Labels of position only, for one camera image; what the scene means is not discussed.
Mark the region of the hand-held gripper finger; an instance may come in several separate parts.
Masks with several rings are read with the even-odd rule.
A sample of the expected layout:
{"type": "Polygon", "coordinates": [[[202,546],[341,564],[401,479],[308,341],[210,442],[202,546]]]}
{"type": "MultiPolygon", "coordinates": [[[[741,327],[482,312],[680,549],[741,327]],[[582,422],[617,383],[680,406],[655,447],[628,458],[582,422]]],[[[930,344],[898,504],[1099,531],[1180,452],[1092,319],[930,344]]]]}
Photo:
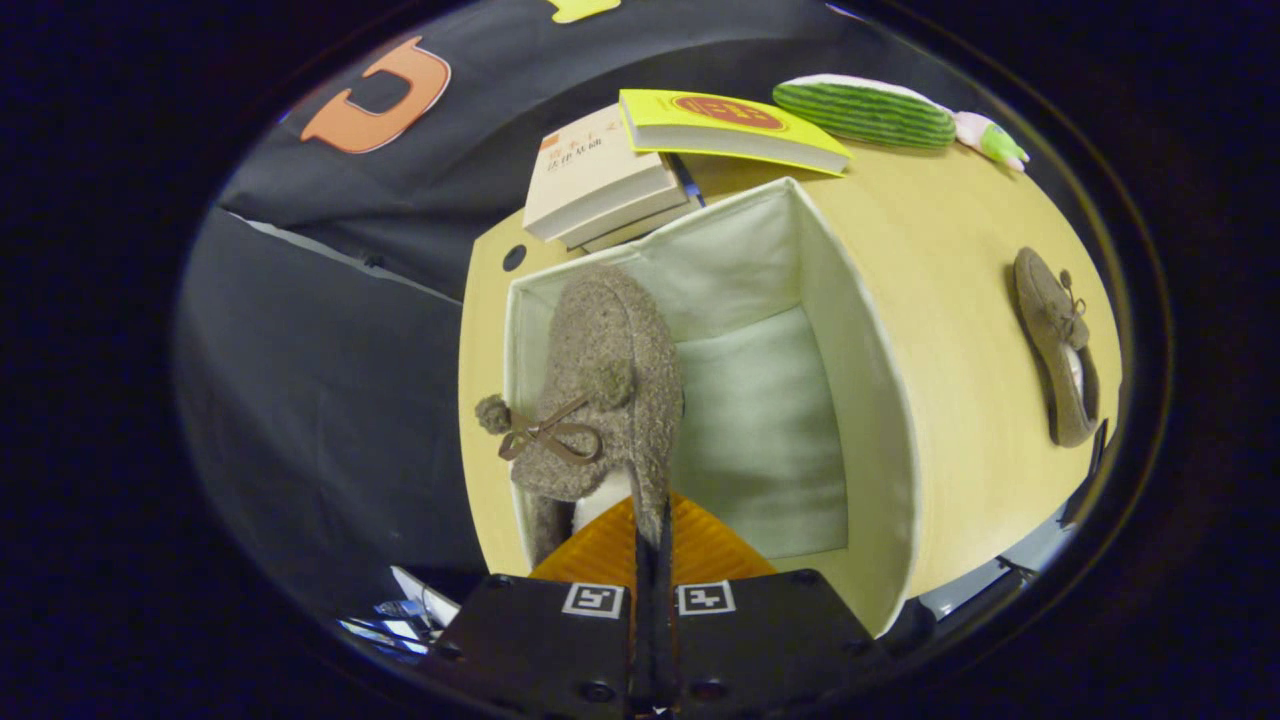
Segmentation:
{"type": "Polygon", "coordinates": [[[531,575],[480,580],[421,664],[433,688],[500,719],[631,719],[652,683],[652,569],[622,498],[531,575]]]}
{"type": "Polygon", "coordinates": [[[823,717],[891,659],[815,569],[774,570],[713,514],[669,500],[655,683],[677,719],[823,717]]]}

